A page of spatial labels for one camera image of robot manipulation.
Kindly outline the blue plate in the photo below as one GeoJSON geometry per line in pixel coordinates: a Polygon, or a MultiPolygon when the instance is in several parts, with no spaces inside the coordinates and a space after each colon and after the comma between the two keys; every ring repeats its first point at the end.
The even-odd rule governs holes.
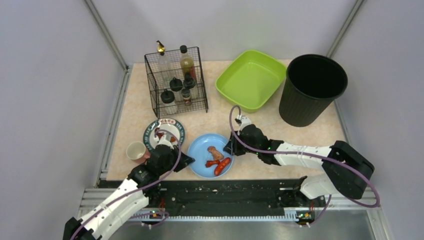
{"type": "Polygon", "coordinates": [[[228,139],[217,133],[206,133],[197,137],[189,146],[187,155],[195,159],[191,163],[190,169],[199,177],[206,179],[220,178],[226,174],[233,164],[233,156],[223,151],[228,143],[228,139]],[[206,167],[207,161],[213,161],[213,155],[207,150],[208,147],[215,147],[215,149],[223,154],[224,158],[229,158],[230,162],[227,164],[219,175],[215,175],[217,164],[206,167]]]}

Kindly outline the green-rimmed white plate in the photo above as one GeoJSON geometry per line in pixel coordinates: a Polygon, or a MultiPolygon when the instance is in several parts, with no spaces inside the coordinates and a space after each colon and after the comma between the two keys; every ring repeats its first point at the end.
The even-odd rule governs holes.
{"type": "Polygon", "coordinates": [[[159,138],[156,137],[155,133],[156,128],[160,128],[161,132],[174,136],[181,145],[185,141],[186,131],[181,122],[173,118],[160,118],[148,125],[143,133],[142,140],[149,151],[152,151],[159,142],[159,138]]]}

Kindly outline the green plastic basin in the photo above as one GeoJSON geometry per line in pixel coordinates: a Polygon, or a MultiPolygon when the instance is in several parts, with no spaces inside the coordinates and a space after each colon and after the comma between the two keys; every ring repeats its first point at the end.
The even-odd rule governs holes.
{"type": "Polygon", "coordinates": [[[215,88],[229,103],[255,113],[286,78],[286,66],[274,57],[250,49],[240,54],[217,78],[215,88]]]}

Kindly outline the black-lid shaker jar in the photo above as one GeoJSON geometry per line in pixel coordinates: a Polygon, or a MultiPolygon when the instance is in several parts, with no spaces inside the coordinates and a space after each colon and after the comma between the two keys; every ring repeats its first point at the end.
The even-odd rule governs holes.
{"type": "Polygon", "coordinates": [[[192,99],[196,99],[199,96],[197,81],[191,76],[189,72],[184,74],[183,86],[190,90],[192,99]]]}
{"type": "Polygon", "coordinates": [[[164,105],[163,109],[166,114],[172,115],[177,113],[178,107],[176,105],[176,99],[173,91],[164,89],[160,95],[160,98],[164,105]]]}
{"type": "Polygon", "coordinates": [[[176,102],[183,100],[181,93],[183,87],[183,82],[179,78],[173,77],[169,82],[169,88],[173,92],[176,102]]]}

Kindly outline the small pepper grinder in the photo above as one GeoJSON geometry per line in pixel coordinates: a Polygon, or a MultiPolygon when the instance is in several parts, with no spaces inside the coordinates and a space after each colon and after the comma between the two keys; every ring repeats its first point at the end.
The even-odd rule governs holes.
{"type": "Polygon", "coordinates": [[[192,104],[190,89],[188,89],[188,88],[182,89],[181,95],[182,95],[182,98],[183,98],[184,105],[190,106],[192,104]]]}

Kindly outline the black-lid shaker jar back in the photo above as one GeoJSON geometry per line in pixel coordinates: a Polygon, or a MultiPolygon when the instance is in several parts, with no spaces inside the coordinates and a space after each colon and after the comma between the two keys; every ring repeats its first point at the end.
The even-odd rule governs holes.
{"type": "Polygon", "coordinates": [[[173,92],[176,102],[183,100],[181,93],[183,87],[183,82],[179,78],[173,77],[169,82],[169,88],[173,92]]]}

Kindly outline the clear gold-spout oil bottle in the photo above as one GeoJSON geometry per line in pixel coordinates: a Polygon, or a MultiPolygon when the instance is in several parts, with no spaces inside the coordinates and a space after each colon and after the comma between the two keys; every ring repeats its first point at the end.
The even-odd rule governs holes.
{"type": "Polygon", "coordinates": [[[166,53],[165,46],[159,41],[157,43],[157,52],[159,53],[158,58],[158,69],[162,75],[162,81],[165,87],[169,87],[170,81],[174,77],[174,72],[171,65],[171,59],[169,55],[166,53]]]}

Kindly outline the brown sauce bottle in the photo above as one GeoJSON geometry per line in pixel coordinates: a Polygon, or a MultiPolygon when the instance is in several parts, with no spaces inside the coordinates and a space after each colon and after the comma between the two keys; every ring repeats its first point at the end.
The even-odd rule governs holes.
{"type": "Polygon", "coordinates": [[[187,78],[190,76],[194,79],[195,82],[197,82],[194,60],[189,55],[187,46],[181,45],[179,50],[181,52],[179,63],[184,77],[187,78]]]}

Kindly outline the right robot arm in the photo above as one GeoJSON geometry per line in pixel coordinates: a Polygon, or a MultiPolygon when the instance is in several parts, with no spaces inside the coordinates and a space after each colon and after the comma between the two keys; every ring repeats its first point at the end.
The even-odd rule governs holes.
{"type": "Polygon", "coordinates": [[[298,166],[320,170],[306,176],[299,187],[309,199],[322,195],[341,194],[360,200],[375,167],[347,142],[337,140],[333,145],[312,147],[290,144],[267,138],[254,124],[231,134],[223,151],[232,156],[255,154],[262,162],[276,166],[298,166]]]}

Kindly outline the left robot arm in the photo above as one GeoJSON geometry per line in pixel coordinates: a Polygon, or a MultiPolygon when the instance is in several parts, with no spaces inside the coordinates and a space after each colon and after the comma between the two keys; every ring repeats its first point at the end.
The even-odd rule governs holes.
{"type": "Polygon", "coordinates": [[[149,158],[133,168],[109,197],[81,218],[69,219],[63,239],[108,240],[130,217],[149,205],[146,190],[194,162],[195,159],[181,152],[177,145],[157,145],[149,158]]]}

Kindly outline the brown meat piece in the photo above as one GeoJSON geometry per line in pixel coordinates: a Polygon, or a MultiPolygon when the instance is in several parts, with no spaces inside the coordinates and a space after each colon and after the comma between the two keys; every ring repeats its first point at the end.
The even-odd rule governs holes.
{"type": "Polygon", "coordinates": [[[209,146],[207,151],[211,153],[214,161],[221,161],[224,159],[224,155],[219,152],[214,146],[209,146]]]}

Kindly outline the red sausage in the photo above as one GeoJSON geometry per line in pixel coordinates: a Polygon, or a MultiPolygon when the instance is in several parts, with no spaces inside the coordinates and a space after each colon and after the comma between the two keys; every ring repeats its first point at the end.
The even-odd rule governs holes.
{"type": "Polygon", "coordinates": [[[231,161],[232,160],[230,157],[226,157],[223,160],[221,160],[214,170],[214,175],[219,176],[222,173],[222,171],[227,167],[227,165],[231,163],[231,161]]]}

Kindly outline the red pepper piece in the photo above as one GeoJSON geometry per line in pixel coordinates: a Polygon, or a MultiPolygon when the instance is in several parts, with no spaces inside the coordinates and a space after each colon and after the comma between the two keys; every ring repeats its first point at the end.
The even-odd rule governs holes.
{"type": "Polygon", "coordinates": [[[220,160],[207,160],[206,163],[205,163],[205,167],[210,168],[213,165],[219,165],[220,162],[221,162],[220,160]]]}

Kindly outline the black trash bin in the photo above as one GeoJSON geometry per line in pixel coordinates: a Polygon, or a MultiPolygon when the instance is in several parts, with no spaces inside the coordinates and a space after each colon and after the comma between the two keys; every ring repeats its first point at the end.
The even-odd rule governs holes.
{"type": "Polygon", "coordinates": [[[346,71],[333,59],[319,54],[300,55],[286,69],[279,115],[291,126],[309,126],[342,96],[347,86],[346,71]]]}

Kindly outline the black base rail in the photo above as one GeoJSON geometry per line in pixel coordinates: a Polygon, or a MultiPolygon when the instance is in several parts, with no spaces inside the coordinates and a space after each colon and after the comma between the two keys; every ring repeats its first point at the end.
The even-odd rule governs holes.
{"type": "Polygon", "coordinates": [[[150,208],[172,217],[282,217],[289,208],[316,210],[325,196],[308,199],[301,179],[170,180],[146,191],[150,208]]]}

